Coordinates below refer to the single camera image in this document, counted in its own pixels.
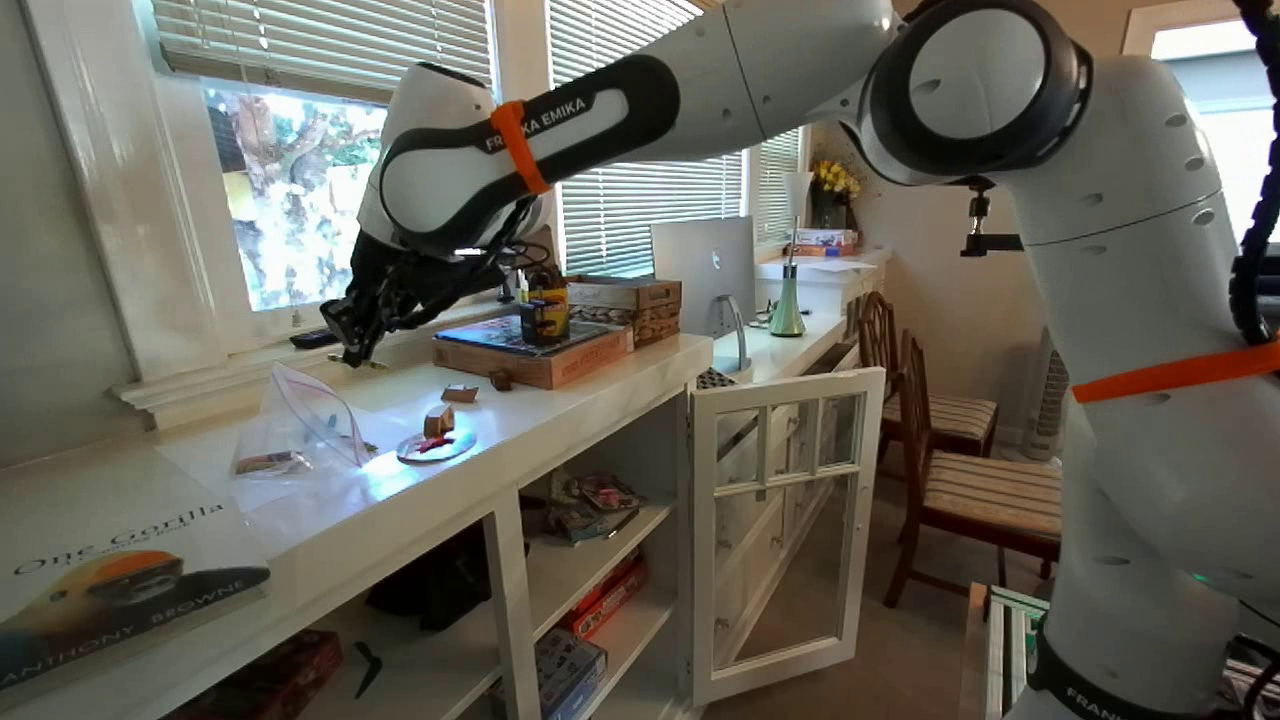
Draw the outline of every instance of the glass pane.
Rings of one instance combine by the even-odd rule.
[[[249,309],[342,297],[383,107],[253,83],[204,83],[204,101]]]
[[[811,468],[854,465],[854,404],[780,404],[770,430],[748,425],[719,419],[719,488],[757,491],[716,500],[716,677],[754,677],[757,660],[811,669],[847,633],[854,474],[816,481]]]

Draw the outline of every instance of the white cabinet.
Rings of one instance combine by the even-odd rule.
[[[878,380],[861,371],[832,380],[787,380],[770,390],[754,386],[761,380],[799,376],[841,335],[841,316],[811,320],[808,338],[770,338],[765,332],[754,335],[754,376],[745,376],[745,386],[716,390],[716,401],[714,390],[693,390],[693,380],[714,365],[714,345],[698,335],[639,346],[637,355],[557,390],[485,386],[485,401],[463,409],[463,419],[476,427],[476,448],[449,465],[401,465],[398,456],[381,456],[362,471],[326,481],[234,481],[227,456],[236,453],[236,419],[164,430],[138,448],[47,461],[40,471],[83,474],[98,488],[91,497],[82,497],[83,503],[126,503],[126,497],[106,488],[112,488],[115,474],[148,456],[164,456],[173,468],[180,468],[173,485],[226,488],[257,531],[274,580],[257,590],[161,624],[138,640],[100,649],[27,683],[6,686],[0,716],[152,720],[234,677],[292,633],[321,624],[344,636],[347,656],[309,716],[533,720],[541,716],[533,669],[536,636],[547,633],[598,580],[608,576],[608,568],[617,568],[639,543],[648,556],[648,583],[599,633],[599,642],[608,649],[608,677],[590,698],[594,716],[685,716],[698,713],[701,698],[832,662],[854,649],[858,603],[844,603],[832,640],[811,642],[808,651],[785,651],[785,660],[770,660],[770,673],[757,669],[736,678],[725,677],[719,660],[734,660],[736,651],[719,651],[719,660],[714,660],[703,619],[698,617],[714,580],[703,561],[716,556],[716,520],[710,523],[710,514],[698,509],[710,503],[703,491],[754,500],[757,491],[774,497],[787,488],[770,503],[770,510],[745,514],[736,528],[745,535],[757,531],[761,539],[775,539],[774,561],[757,564],[757,556],[719,556],[734,576],[719,576],[725,588],[742,588],[742,594],[725,590],[719,617],[736,619],[745,636],[754,603],[761,603],[761,588],[780,583],[785,561],[791,548],[799,548],[811,509],[844,509],[847,556],[841,564],[841,588],[854,598],[861,594],[861,510],[874,471],[874,456],[865,453],[874,425],[869,413],[880,409],[874,401]],[[425,409],[436,404],[442,386],[456,380],[471,376],[425,368],[408,355],[404,365],[363,371],[342,390],[352,409],[416,427]],[[826,404],[838,404],[816,401],[830,390],[854,396],[858,419],[822,415]],[[757,430],[770,448],[770,471],[754,474],[754,491],[703,485],[703,468],[693,468],[698,427],[703,427],[698,415],[719,409],[729,396],[754,396],[754,404],[761,404],[754,409],[757,415],[774,404],[816,401],[804,413],[765,413],[770,419]],[[816,436],[832,436],[838,427],[847,436],[847,456],[811,448]],[[599,543],[524,548],[527,535],[519,528],[519,488],[562,465],[620,468],[648,509],[620,535]],[[816,485],[844,488],[838,488],[830,503],[816,503],[822,491],[808,491]],[[40,491],[40,485],[0,474],[0,503],[23,509],[34,500],[23,491]],[[416,633],[416,624],[404,628],[401,619],[363,613],[363,588],[476,520],[489,535],[489,603],[471,608],[436,636]],[[352,651],[358,640],[372,642],[383,660],[383,673],[362,698],[358,683],[363,677],[363,660]]]

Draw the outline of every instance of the floor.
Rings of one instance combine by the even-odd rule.
[[[710,720],[958,720],[964,691],[964,594],[930,583],[908,583],[899,608],[883,608],[880,594],[896,561],[896,528],[905,509],[899,481],[880,481],[874,509],[869,576],[861,603],[858,660],[787,678],[754,694],[714,704]],[[951,580],[996,580],[996,552],[987,543],[958,535],[923,535],[922,568]],[[765,613],[757,636],[791,633],[796,617],[826,608],[830,590],[804,576],[787,576],[780,598]],[[1026,590],[1046,590],[1035,583],[1035,561],[1007,556],[1007,583]]]

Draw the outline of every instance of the window frame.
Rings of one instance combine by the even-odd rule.
[[[1155,54],[1155,34],[1162,30],[1203,28],[1203,25],[1239,25],[1239,34],[1227,34],[1212,52],[1175,52],[1168,61],[1195,61],[1195,54],[1219,54],[1219,52],[1258,52],[1253,34],[1248,34],[1248,28],[1239,18],[1239,7],[1233,0],[1173,0],[1173,4],[1146,4],[1146,7],[1129,13],[1124,54]]]
[[[220,289],[226,280],[218,276],[242,280],[242,256],[234,235],[201,244],[194,233],[194,222],[234,229],[204,83],[157,73],[152,42],[138,18],[140,4],[148,0],[23,0],[23,16],[59,107],[71,171],[138,359],[138,385],[112,390],[148,413],[152,427],[176,427],[249,409],[274,365],[316,376],[342,376],[342,365],[329,365],[326,353],[292,353],[280,338],[283,332],[316,329],[316,310],[292,309],[274,316],[274,329],[262,329],[242,289],[244,310],[220,302],[227,289]],[[485,4],[493,96],[543,91],[543,0]],[[748,211],[761,192],[796,197],[804,147],[808,137],[796,131],[799,157],[791,181],[775,161],[774,171],[757,171],[757,147],[748,153]],[[787,235],[787,218],[761,217],[757,256],[775,256],[774,248]]]
[[[408,63],[493,76],[485,0],[148,0],[161,69],[387,104]]]
[[[265,365],[296,359],[283,338],[321,329],[321,309],[249,309],[204,83],[161,73],[148,0],[23,0],[23,18],[138,359],[140,385],[115,396],[164,427],[168,415],[188,419],[176,404],[257,385]]]

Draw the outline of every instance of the robotic arm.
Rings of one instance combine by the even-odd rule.
[[[725,4],[527,104],[456,107],[387,131],[369,192],[387,222],[363,222],[381,251],[442,269],[422,289],[436,310],[470,276],[459,248],[500,244],[516,204],[608,161],[716,157],[841,120],[896,185],[1012,186],[1082,380],[1046,669],[1015,716],[1208,713],[1237,603],[1280,608],[1280,442],[1244,440],[1280,427],[1280,386],[1219,371],[1239,365],[1237,241],[1168,73],[1094,61],[1028,0],[930,0],[908,18],[888,0],[787,0]],[[1188,365],[1202,376],[1162,385]]]

